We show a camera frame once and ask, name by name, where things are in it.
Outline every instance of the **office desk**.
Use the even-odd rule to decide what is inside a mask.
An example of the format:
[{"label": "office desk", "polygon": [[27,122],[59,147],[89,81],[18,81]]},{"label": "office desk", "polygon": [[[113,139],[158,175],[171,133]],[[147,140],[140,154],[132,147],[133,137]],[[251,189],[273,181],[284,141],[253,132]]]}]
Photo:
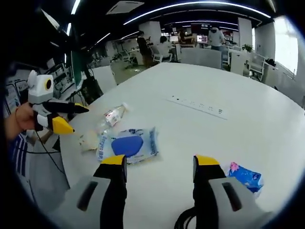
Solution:
[{"label": "office desk", "polygon": [[[125,229],[173,228],[178,216],[194,205],[195,154],[262,173],[265,185],[256,202],[266,211],[281,209],[300,181],[305,162],[302,108],[269,86],[234,73],[161,63],[113,88],[70,122],[76,133],[61,136],[61,153],[71,187],[99,166],[95,151],[81,153],[78,136],[122,102],[132,111],[114,131],[155,126],[160,150],[151,160],[128,166]],[[223,118],[192,108],[200,104],[222,109]]]}]

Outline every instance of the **white pillar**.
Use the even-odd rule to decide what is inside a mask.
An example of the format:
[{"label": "white pillar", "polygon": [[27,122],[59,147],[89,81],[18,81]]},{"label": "white pillar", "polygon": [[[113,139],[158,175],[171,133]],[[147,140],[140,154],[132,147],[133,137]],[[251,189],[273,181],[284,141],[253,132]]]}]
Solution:
[{"label": "white pillar", "polygon": [[151,37],[151,42],[154,45],[160,43],[161,28],[158,21],[148,21],[139,25],[139,30],[144,32],[144,38],[148,39]]},{"label": "white pillar", "polygon": [[251,21],[238,18],[239,28],[239,45],[242,47],[244,44],[252,45],[252,25]]},{"label": "white pillar", "polygon": [[109,59],[111,60],[116,53],[112,42],[106,42],[106,51],[107,51],[107,55],[108,55]]},{"label": "white pillar", "polygon": [[258,54],[275,59],[275,26],[273,22],[255,29],[255,49]]}]

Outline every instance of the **led light strip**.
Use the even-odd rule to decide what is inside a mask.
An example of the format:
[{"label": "led light strip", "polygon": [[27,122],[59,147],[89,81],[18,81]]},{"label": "led light strip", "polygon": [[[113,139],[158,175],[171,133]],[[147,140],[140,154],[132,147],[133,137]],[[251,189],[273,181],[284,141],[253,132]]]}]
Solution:
[{"label": "led light strip", "polygon": [[95,43],[95,45],[97,45],[100,41],[102,41],[103,39],[105,39],[106,37],[108,37],[111,33],[106,34],[105,36],[103,36],[102,38],[99,39],[98,42]]},{"label": "led light strip", "polygon": [[[71,11],[71,14],[76,13],[76,10],[77,10],[80,2],[81,2],[81,0],[75,0],[72,11]],[[66,34],[68,36],[70,35],[70,30],[71,30],[71,23],[68,24],[67,31],[66,31]],[[64,55],[64,61],[65,61],[65,63],[67,62],[67,55],[66,54]]]},{"label": "led light strip", "polygon": [[131,35],[133,35],[133,34],[135,34],[135,33],[137,33],[137,32],[133,32],[133,33],[127,35],[127,36],[124,36],[124,37],[122,37],[120,40],[122,40],[122,39],[124,39],[124,38],[126,38],[126,37],[129,37],[129,36],[131,36]]},{"label": "led light strip", "polygon": [[221,26],[219,26],[219,28],[222,28],[222,29],[228,29],[228,30],[234,30],[234,31],[239,31],[239,30],[236,30],[236,29],[227,28],[227,27],[221,27]]},{"label": "led light strip", "polygon": [[169,25],[169,24],[173,24],[173,23],[175,23],[175,24],[178,24],[178,23],[188,23],[188,22],[211,22],[211,23],[223,23],[223,24],[238,26],[238,24],[229,23],[229,22],[225,22],[225,21],[207,21],[207,20],[203,20],[203,21],[177,21],[177,22],[167,23],[165,25]]},{"label": "led light strip", "polygon": [[172,8],[172,7],[177,7],[177,6],[195,5],[195,4],[215,4],[215,5],[236,6],[236,7],[239,7],[239,8],[243,8],[243,9],[246,9],[246,10],[250,10],[250,11],[259,13],[259,14],[267,17],[267,18],[271,18],[271,16],[269,16],[269,15],[263,13],[263,12],[260,12],[258,10],[252,9],[250,7],[247,7],[247,6],[239,5],[239,4],[234,4],[234,3],[229,3],[229,2],[222,2],[222,1],[192,1],[192,2],[184,2],[184,3],[178,3],[178,4],[174,4],[174,5],[169,5],[169,6],[161,7],[161,8],[158,8],[158,9],[146,12],[144,14],[139,15],[138,17],[135,17],[135,18],[125,22],[124,25],[127,25],[128,23],[130,23],[130,22],[132,22],[134,20],[137,20],[137,19],[139,19],[139,18],[141,18],[143,16],[146,16],[148,14],[151,14],[151,13],[154,13],[154,12],[157,12],[157,11],[160,11],[160,10],[164,10],[164,9],[168,9],[168,8]]}]

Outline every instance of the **power outlet strip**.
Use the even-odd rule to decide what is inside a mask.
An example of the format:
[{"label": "power outlet strip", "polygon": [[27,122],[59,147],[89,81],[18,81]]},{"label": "power outlet strip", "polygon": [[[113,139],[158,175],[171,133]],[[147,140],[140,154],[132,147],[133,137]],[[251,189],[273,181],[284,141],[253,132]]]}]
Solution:
[{"label": "power outlet strip", "polygon": [[178,105],[182,105],[182,106],[197,110],[197,111],[200,111],[200,112],[207,113],[209,115],[216,116],[216,117],[224,119],[224,120],[228,120],[227,116],[226,116],[226,112],[222,108],[216,107],[211,104],[207,104],[204,102],[199,103],[196,101],[180,98],[180,97],[174,96],[174,95],[165,100],[178,104]]}]

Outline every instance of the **office chair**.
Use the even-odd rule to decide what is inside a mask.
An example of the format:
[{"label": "office chair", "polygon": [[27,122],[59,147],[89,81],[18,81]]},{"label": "office chair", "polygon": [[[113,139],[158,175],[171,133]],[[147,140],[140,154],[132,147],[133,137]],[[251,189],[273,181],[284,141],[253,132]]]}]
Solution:
[{"label": "office chair", "polygon": [[251,59],[249,63],[249,70],[259,74],[258,79],[261,81],[263,74],[264,74],[264,63],[265,63],[265,57],[252,52],[251,53]]},{"label": "office chair", "polygon": [[124,62],[130,61],[130,55],[128,54],[128,52],[126,50],[119,52],[119,54],[122,57],[122,61],[124,61]]},{"label": "office chair", "polygon": [[160,54],[158,47],[152,45],[150,46],[152,53],[153,53],[153,62],[158,62],[158,63],[162,63],[162,62],[171,62],[172,58],[173,58],[173,54],[169,53],[168,56],[164,57],[163,55]]}]

